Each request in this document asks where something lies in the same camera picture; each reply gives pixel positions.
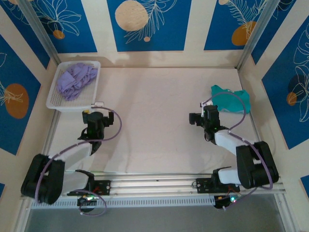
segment gray floor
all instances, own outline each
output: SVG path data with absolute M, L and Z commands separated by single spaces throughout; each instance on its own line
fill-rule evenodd
M 283 232 L 272 195 L 253 195 L 226 212 L 212 206 L 110 208 L 101 217 L 78 210 L 36 209 L 26 232 Z

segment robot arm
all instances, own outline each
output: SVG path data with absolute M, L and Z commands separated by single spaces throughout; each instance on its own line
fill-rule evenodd
M 104 128 L 113 124 L 114 117 L 112 112 L 109 112 L 109 117 L 104 117 L 100 112 L 91 114 L 83 112 L 83 121 L 87 124 L 87 128 L 82 131 L 78 139 L 85 141 L 102 140 L 104 139 Z M 76 146 L 52 160 L 49 166 L 47 164 L 52 156 L 36 155 L 21 187 L 21 193 L 25 196 L 35 197 L 39 177 L 45 166 L 48 166 L 48 168 L 39 189 L 40 202 L 53 204 L 61 194 L 70 194 L 76 189 L 93 192 L 96 182 L 92 173 L 84 170 L 76 170 L 75 172 L 66 172 L 66 170 L 81 159 L 91 156 L 100 146 L 100 141 L 89 141 L 89 143 Z
M 219 112 L 216 105 L 206 105 L 202 114 L 189 114 L 190 124 L 204 129 L 206 141 L 221 146 L 236 156 L 237 167 L 221 168 L 213 171 L 212 182 L 219 185 L 243 185 L 246 189 L 269 184 L 269 179 L 254 150 L 243 140 L 233 137 L 229 129 L 220 125 Z M 264 141 L 250 142 L 260 153 L 270 172 L 273 183 L 279 179 L 279 174 L 271 155 L 268 144 Z

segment vent grille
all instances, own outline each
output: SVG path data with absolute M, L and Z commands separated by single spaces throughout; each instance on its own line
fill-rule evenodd
M 105 199 L 108 208 L 127 208 L 127 207 L 165 207 L 165 206 L 200 206 L 215 205 L 214 197 L 145 197 L 145 198 L 107 198 Z M 104 207 L 102 201 L 90 204 L 92 206 Z M 75 199 L 59 199 L 53 205 L 45 203 L 32 203 L 32 209 L 72 209 L 77 208 L 77 198 Z

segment orange circle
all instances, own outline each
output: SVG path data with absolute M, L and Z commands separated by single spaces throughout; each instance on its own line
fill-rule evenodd
M 115 11 L 115 18 L 119 27 L 126 31 L 140 30 L 149 20 L 145 7 L 135 0 L 121 3 Z
M 150 41 L 150 38 L 149 38 L 148 36 L 146 36 L 146 37 L 144 38 L 144 41 L 145 41 L 145 42 L 149 42 L 149 41 Z
M 256 22 L 251 21 L 246 23 L 245 25 L 241 25 L 238 27 L 233 35 L 232 35 L 232 43 L 235 46 L 244 46 L 246 45 L 249 36 L 251 35 L 254 27 L 256 25 Z
M 53 35 L 56 39 L 59 39 L 59 40 L 64 39 L 64 33 L 60 30 L 54 30 Z
M 218 0 L 220 5 L 225 5 L 228 3 L 228 0 Z
M 20 84 L 10 84 L 4 92 L 6 111 L 16 119 L 22 119 L 26 116 L 29 107 L 29 96 L 27 90 Z
M 293 93 L 293 92 L 290 92 L 290 93 L 288 94 L 288 96 L 286 97 L 286 101 L 288 102 L 288 104 L 289 104 L 290 106 L 295 105 L 296 102 L 297 102 L 297 96 L 296 96 L 296 94 Z

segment white line drawing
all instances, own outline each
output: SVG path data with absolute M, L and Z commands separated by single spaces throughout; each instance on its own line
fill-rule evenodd
M 2 0 L 2 2 L 6 6 L 6 8 L 8 8 L 11 11 L 12 15 L 15 18 L 22 21 L 24 24 L 29 25 L 28 21 L 26 20 L 25 16 L 21 12 L 17 4 L 13 4 L 9 0 Z
M 293 3 L 294 0 L 284 0 L 284 1 L 280 1 L 275 12 L 272 14 L 272 16 L 275 19 L 278 19 L 278 14 L 279 11 L 288 11 L 291 8 L 291 5 Z
M 29 25 L 18 5 L 9 0 L 2 1 L 15 18 Z M 67 0 L 33 0 L 30 4 L 47 33 L 53 34 L 57 39 L 63 39 L 64 32 L 79 36 L 80 32 L 74 23 L 79 22 L 82 16 L 67 10 Z
M 0 53 L 0 68 L 4 65 L 6 60 L 7 54 Z M 23 96 L 23 94 L 13 94 L 12 92 L 5 89 L 5 87 L 2 85 L 0 81 L 0 105 L 3 105 L 6 101 L 10 102 L 10 100 L 23 102 L 22 99 L 20 99 Z
M 162 26 L 164 26 L 165 24 L 163 13 L 172 9 L 177 2 L 177 0 L 172 0 L 172 4 L 169 5 L 168 2 L 170 2 L 171 0 L 127 0 L 125 2 L 129 1 L 134 1 L 141 5 L 141 10 L 145 10 L 145 12 L 147 12 L 148 19 L 146 21 L 147 23 L 145 23 L 145 25 L 141 29 L 127 31 L 127 34 L 125 35 L 125 38 L 127 38 L 126 44 L 130 43 L 135 39 L 138 39 L 139 41 L 144 39 L 145 42 L 150 41 L 156 31 L 160 30 L 160 25 L 162 24 Z
M 253 22 L 262 13 L 266 3 L 267 0 L 261 0 L 259 4 L 255 0 L 254 5 L 249 7 L 246 0 L 219 0 L 219 4 L 227 5 L 232 16 L 237 19 L 238 24 L 246 29 L 247 39 L 253 30 Z
M 287 101 L 290 105 L 299 103 L 299 122 L 306 122 L 309 119 L 309 68 L 306 66 L 309 61 L 309 24 L 301 34 L 296 51 L 294 53 L 295 72 L 297 84 L 289 93 Z

